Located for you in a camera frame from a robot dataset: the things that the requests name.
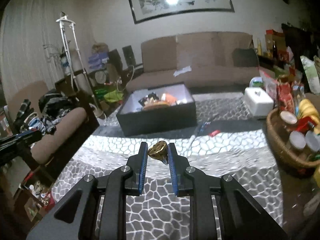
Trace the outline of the gold candy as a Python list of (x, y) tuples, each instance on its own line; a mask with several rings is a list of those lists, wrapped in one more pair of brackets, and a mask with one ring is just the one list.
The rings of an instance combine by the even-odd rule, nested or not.
[(168, 165), (168, 145), (165, 141), (159, 141), (148, 149), (148, 156)]

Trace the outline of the black storage box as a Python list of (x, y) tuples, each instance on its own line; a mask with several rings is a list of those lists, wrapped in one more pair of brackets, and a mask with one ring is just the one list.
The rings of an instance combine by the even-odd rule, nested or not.
[(132, 92), (116, 114), (125, 136), (193, 127), (196, 105), (184, 83)]

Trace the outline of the wicker basket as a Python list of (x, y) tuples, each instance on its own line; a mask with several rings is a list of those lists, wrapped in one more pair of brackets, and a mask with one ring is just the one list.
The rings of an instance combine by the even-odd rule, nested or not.
[(287, 147), (289, 134), (280, 124), (279, 111), (277, 108), (270, 111), (266, 118), (267, 138), (270, 148), (287, 165), (294, 168), (316, 168), (319, 166), (319, 160), (306, 161), (301, 159), (295, 152)]

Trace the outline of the brown sofa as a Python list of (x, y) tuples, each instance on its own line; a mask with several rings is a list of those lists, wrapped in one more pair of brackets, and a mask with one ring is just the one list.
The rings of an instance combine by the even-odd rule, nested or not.
[[(143, 74), (129, 81), (127, 91), (184, 83), (188, 88), (248, 86), (259, 75), (257, 67), (235, 67), (232, 52), (253, 48), (253, 37), (243, 32), (211, 31), (179, 34), (141, 44)], [(173, 76), (181, 68), (192, 71)]]

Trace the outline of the red sachet packet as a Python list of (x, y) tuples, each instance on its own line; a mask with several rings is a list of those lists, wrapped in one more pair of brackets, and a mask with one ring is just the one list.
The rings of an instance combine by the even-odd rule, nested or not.
[(215, 131), (211, 132), (211, 133), (209, 134), (209, 136), (210, 136), (210, 137), (214, 137), (214, 136), (218, 135), (219, 133), (221, 133), (220, 130), (215, 130)]

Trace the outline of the red white snack bag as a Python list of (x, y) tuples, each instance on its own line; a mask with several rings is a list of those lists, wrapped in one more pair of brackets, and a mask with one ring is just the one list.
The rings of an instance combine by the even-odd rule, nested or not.
[(266, 93), (274, 100), (274, 103), (278, 103), (278, 92), (277, 92), (277, 80), (272, 78), (266, 71), (259, 68), (259, 74), (264, 84)]

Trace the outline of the paper on sofa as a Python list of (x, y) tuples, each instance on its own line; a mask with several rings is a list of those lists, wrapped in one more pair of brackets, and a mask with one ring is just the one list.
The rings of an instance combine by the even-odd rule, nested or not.
[(174, 76), (174, 77), (177, 77), (177, 76), (179, 76), (179, 75), (182, 75), (182, 74), (184, 74), (184, 73), (191, 72), (191, 71), (192, 71), (191, 66), (187, 66), (187, 67), (184, 67), (184, 68), (181, 68), (181, 69), (176, 70), (176, 71), (173, 73), (173, 76)]

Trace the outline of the white garment steamer stand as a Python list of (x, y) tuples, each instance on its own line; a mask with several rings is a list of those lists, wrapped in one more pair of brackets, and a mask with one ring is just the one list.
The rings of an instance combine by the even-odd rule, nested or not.
[(93, 108), (93, 113), (96, 118), (102, 119), (104, 112), (101, 105), (97, 100), (93, 91), (93, 84), (87, 74), (86, 67), (82, 60), (80, 48), (78, 45), (75, 22), (70, 20), (68, 15), (60, 12), (59, 18), (56, 20), (59, 25), (60, 34), (62, 38), (62, 45), (68, 63), (69, 76), (71, 78), (72, 90), (83, 92), (86, 96), (90, 97), (89, 105)]

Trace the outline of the pile of clothes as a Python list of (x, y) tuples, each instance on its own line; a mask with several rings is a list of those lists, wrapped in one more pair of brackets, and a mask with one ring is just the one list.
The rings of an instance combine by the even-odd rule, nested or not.
[(41, 131), (42, 135), (53, 135), (57, 124), (75, 108), (74, 101), (53, 89), (40, 97), (40, 113), (35, 112), (31, 107), (29, 99), (24, 99), (16, 114), (13, 126), (18, 133), (36, 129)]

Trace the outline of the dark green cushion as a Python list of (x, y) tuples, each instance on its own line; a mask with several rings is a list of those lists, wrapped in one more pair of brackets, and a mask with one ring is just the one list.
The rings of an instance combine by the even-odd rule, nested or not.
[(259, 60), (253, 48), (236, 48), (232, 52), (233, 64), (235, 67), (257, 67)]

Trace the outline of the white tissue box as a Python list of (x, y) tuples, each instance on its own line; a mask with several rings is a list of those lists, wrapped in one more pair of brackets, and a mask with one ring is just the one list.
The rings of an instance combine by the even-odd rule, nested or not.
[(243, 100), (255, 118), (267, 117), (274, 106), (274, 100), (260, 87), (247, 87)]

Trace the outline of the grey patterned table cloth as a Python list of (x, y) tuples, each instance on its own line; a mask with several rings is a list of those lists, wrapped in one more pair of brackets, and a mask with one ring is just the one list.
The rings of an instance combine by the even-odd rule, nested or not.
[(213, 121), (216, 136), (175, 134), (168, 143), (168, 165), (150, 160), (143, 193), (128, 197), (126, 239), (189, 239), (190, 207), (201, 200), (194, 191), (210, 177), (217, 178), (218, 194), (211, 209), (238, 205), (242, 223), (226, 228), (221, 218), (210, 227), (218, 239), (286, 239), (282, 229), (283, 191), (279, 170), (267, 145), (263, 123), (249, 117)]

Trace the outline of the blue candy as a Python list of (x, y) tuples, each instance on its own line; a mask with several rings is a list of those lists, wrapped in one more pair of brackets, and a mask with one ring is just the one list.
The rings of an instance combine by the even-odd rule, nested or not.
[(210, 121), (205, 121), (205, 122), (199, 124), (198, 131), (203, 132), (206, 129), (206, 127), (209, 125), (210, 125)]

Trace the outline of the bananas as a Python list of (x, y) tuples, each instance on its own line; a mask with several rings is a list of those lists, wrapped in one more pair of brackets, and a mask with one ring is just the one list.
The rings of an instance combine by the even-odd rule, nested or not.
[(303, 99), (298, 107), (298, 119), (310, 117), (316, 125), (319, 125), (319, 112), (309, 99)]

